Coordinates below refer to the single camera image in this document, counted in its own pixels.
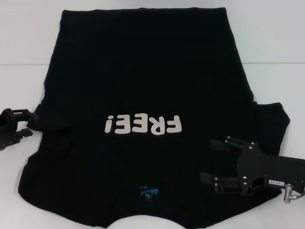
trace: black t-shirt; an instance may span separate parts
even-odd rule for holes
[[[236,176],[237,154],[211,153],[211,139],[277,155],[289,123],[279,103],[253,101],[225,8],[65,10],[36,113],[43,137],[19,193],[79,223],[204,228],[280,193],[217,195],[200,181]]]

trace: white table surface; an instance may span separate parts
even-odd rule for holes
[[[305,2],[303,0],[0,0],[0,111],[34,111],[63,10],[226,7],[250,87],[259,104],[281,102],[291,119],[281,155],[305,158]],[[0,229],[85,229],[85,225],[36,208],[17,193],[23,166],[41,133],[0,152]],[[305,198],[279,196],[212,229],[298,229]],[[111,229],[182,229],[169,220],[135,216]]]

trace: white background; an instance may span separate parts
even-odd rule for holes
[[[255,99],[281,102],[291,119],[281,155],[305,158],[305,2],[304,0],[0,0],[0,111],[34,111],[63,10],[226,7],[236,45]],[[25,202],[17,193],[23,166],[41,134],[0,152],[0,229],[91,228]],[[212,229],[298,229],[304,226],[305,198],[283,196],[230,218]],[[171,221],[135,216],[111,229],[182,229]]]

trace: white lettering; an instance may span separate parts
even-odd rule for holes
[[[175,125],[175,127],[169,127],[166,129],[168,133],[178,133],[182,131],[182,126],[179,116],[175,115],[173,121],[167,121],[168,125]]]
[[[113,116],[112,115],[108,116],[108,119],[109,120],[106,121],[105,133],[109,133],[111,131],[111,126],[112,126],[112,120],[111,119],[113,119]]]
[[[159,121],[157,121],[154,118],[149,118],[149,121],[151,121],[153,123],[152,128],[151,128],[151,132],[154,135],[164,135],[165,133],[165,121],[164,118],[161,116],[159,117]]]
[[[116,125],[123,125],[124,129],[115,129],[116,134],[128,134],[130,133],[130,117],[129,114],[118,115],[117,118],[122,118],[121,121],[116,121]]]
[[[141,125],[141,127],[134,126],[132,128],[132,131],[137,133],[146,133],[148,131],[148,125],[147,125],[148,115],[141,113],[141,114],[135,114],[134,116],[136,118],[141,118],[141,119],[135,119],[133,121],[134,124],[139,124]]]

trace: folded t-shirt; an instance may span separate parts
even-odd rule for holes
[[[43,137],[19,193],[79,223],[204,228],[280,193],[217,195],[200,180],[236,176],[237,154],[212,153],[211,139],[278,155],[289,123],[279,103],[253,101],[225,8],[65,10],[35,112]]]

